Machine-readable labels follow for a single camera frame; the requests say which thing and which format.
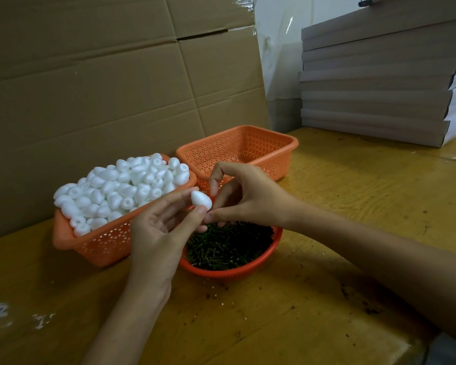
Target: basket rim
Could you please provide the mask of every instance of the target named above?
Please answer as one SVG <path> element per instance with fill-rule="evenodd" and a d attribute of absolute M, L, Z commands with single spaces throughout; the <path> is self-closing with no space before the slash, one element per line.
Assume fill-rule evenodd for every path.
<path fill-rule="evenodd" d="M 284 134 L 284 133 L 279 133 L 279 132 L 275 132 L 273 130 L 270 130 L 270 129 L 265 129 L 265 128 L 260 128 L 258 126 L 255 126 L 255 125 L 239 125 L 239 126 L 236 126 L 236 127 L 233 127 L 233 128 L 230 128 L 230 129 L 227 129 L 227 130 L 224 130 L 223 132 L 219 132 L 219 133 L 215 133 L 215 134 L 212 134 L 208 137 L 205 137 L 205 138 L 201 138 L 199 140 L 195 140 L 194 142 L 191 142 L 191 143 L 188 143 L 188 144 L 185 144 L 181 147 L 179 147 L 177 150 L 176 150 L 176 156 L 181 159 L 182 158 L 182 162 L 188 164 L 190 166 L 190 168 L 192 168 L 192 170 L 195 172 L 196 176 L 201 179 L 201 180 L 204 180 L 204 181 L 207 181 L 209 179 L 209 176 L 205 175 L 204 172 L 201 174 L 201 170 L 196 166 L 194 165 L 191 161 L 188 161 L 186 159 L 186 157 L 184 156 L 183 153 L 181 153 L 181 151 L 185 150 L 187 147 L 190 147 L 192 146 L 193 144 L 198 144 L 198 143 L 202 143 L 202 142 L 205 142 L 206 140 L 208 139 L 211 139 L 211 138 L 216 138 L 220 135 L 223 135 L 225 133 L 229 133 L 229 132 L 233 132 L 233 131 L 236 131 L 236 130 L 240 130 L 242 128 L 255 128 L 257 130 L 261 130 L 261 131 L 264 131 L 264 132 L 269 132 L 269 133 L 275 133 L 281 137 L 286 137 L 286 138 L 290 138 L 292 140 L 291 143 L 285 145 L 284 147 L 281 147 L 279 148 L 278 150 L 275 150 L 275 151 L 272 151 L 266 155 L 263 155 L 259 158 L 256 158 L 255 160 L 252 160 L 250 162 L 247 162 L 247 164 L 250 164 L 250 165 L 260 165 L 262 162 L 266 161 L 267 159 L 270 159 L 270 158 L 273 158 L 277 155 L 280 155 L 282 153 L 286 153 L 288 151 L 292 151 L 294 150 L 297 146 L 299 146 L 299 141 L 296 137 L 294 136 L 290 136 L 288 134 Z"/>
<path fill-rule="evenodd" d="M 204 269 L 199 269 L 194 266 L 192 266 L 189 261 L 184 257 L 184 255 L 187 253 L 187 247 L 184 247 L 182 250 L 182 255 L 181 259 L 179 261 L 179 266 L 182 267 L 184 270 L 189 271 L 197 276 L 202 276 L 205 278 L 213 278 L 213 279 L 230 279 L 234 278 L 239 275 L 243 275 L 249 272 L 252 272 L 255 270 L 257 267 L 259 267 L 263 262 L 265 262 L 270 255 L 275 251 L 277 246 L 280 243 L 280 240 L 282 239 L 282 233 L 284 231 L 283 228 L 281 227 L 274 227 L 274 236 L 273 236 L 273 242 L 269 246 L 269 248 L 262 253 L 258 258 L 256 258 L 253 261 L 250 261 L 248 264 L 245 264 L 243 266 L 240 266 L 239 268 L 234 268 L 234 269 L 228 269 L 228 270 L 204 270 Z"/>
<path fill-rule="evenodd" d="M 169 161 L 170 157 L 164 154 L 161 154 L 162 158 L 165 161 Z M 176 188 L 173 192 L 176 191 L 181 191 L 186 188 L 194 187 L 197 183 L 197 177 L 196 174 L 189 169 L 189 180 L 187 181 L 186 184 L 183 184 L 179 188 Z M 100 235 L 103 235 L 104 233 L 107 233 L 111 231 L 112 229 L 117 228 L 118 226 L 122 224 L 128 224 L 132 219 L 134 219 L 135 216 L 143 212 L 146 208 L 150 207 L 153 205 L 155 202 L 149 202 L 147 205 L 143 205 L 142 207 L 139 207 L 138 209 L 127 213 L 123 215 L 122 217 L 115 219 L 114 221 L 110 221 L 109 223 L 106 223 L 105 225 L 95 229 L 94 231 L 91 231 L 89 233 L 86 233 L 85 235 L 82 235 L 81 237 L 74 237 L 72 234 L 73 229 L 69 226 L 69 220 L 61 213 L 61 209 L 56 207 L 55 213 L 54 213 L 54 226 L 52 229 L 52 244 L 57 250 L 73 250 L 75 248 L 78 248 L 80 245 L 84 243 L 90 242 L 92 239 L 98 238 Z M 59 223 L 64 223 L 66 220 L 67 226 L 71 229 L 71 236 L 64 237 L 63 235 L 63 229 L 62 226 L 59 225 Z"/>

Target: wooden table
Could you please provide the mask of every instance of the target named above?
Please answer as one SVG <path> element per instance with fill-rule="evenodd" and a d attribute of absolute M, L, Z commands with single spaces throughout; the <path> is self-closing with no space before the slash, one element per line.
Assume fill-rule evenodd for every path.
<path fill-rule="evenodd" d="M 432 149 L 307 128 L 292 135 L 300 145 L 280 181 L 289 192 L 456 252 L 456 140 Z M 48 220 L 0 238 L 0 363 L 78 363 L 122 292 L 129 259 L 95 268 L 54 250 L 51 228 Z M 178 271 L 141 363 L 414 363 L 436 333 L 345 259 L 285 231 L 243 281 Z"/>

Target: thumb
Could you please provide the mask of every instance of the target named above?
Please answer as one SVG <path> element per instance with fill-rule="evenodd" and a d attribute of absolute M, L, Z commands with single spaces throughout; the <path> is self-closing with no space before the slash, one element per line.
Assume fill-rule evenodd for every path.
<path fill-rule="evenodd" d="M 204 217 L 205 223 L 227 222 L 227 221 L 241 221 L 241 205 L 221 207 L 216 210 L 210 211 Z"/>
<path fill-rule="evenodd" d="M 169 233 L 174 242 L 182 243 L 182 245 L 184 245 L 196 228 L 200 226 L 206 213 L 206 206 L 196 206 L 196 208 L 192 210 L 184 218 L 184 220 Z"/>

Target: empty orange basket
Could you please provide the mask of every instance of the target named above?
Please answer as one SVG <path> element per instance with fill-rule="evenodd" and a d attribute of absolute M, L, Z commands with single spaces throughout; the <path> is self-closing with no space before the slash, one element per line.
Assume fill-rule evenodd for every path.
<path fill-rule="evenodd" d="M 164 154 L 162 158 L 165 161 L 170 159 Z M 178 187 L 177 190 L 190 188 L 196 184 L 195 174 L 192 171 L 189 173 L 188 182 Z M 113 264 L 130 254 L 132 248 L 130 221 L 149 206 L 150 203 L 139 207 L 78 238 L 74 237 L 73 228 L 69 226 L 69 220 L 61 213 L 61 209 L 57 208 L 54 215 L 52 243 L 58 250 L 76 250 L 96 266 Z"/>
<path fill-rule="evenodd" d="M 241 125 L 181 146 L 176 156 L 195 173 L 199 188 L 208 191 L 208 180 L 218 161 L 256 165 L 273 180 L 278 180 L 289 171 L 292 150 L 298 145 L 295 137 Z M 230 179 L 225 176 L 221 185 Z"/>

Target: stack of white boxes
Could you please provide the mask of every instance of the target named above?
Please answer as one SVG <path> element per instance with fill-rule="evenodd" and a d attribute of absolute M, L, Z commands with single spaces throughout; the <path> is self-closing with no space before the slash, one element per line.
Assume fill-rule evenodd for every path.
<path fill-rule="evenodd" d="M 302 30 L 302 125 L 441 147 L 456 137 L 456 0 L 382 0 Z"/>

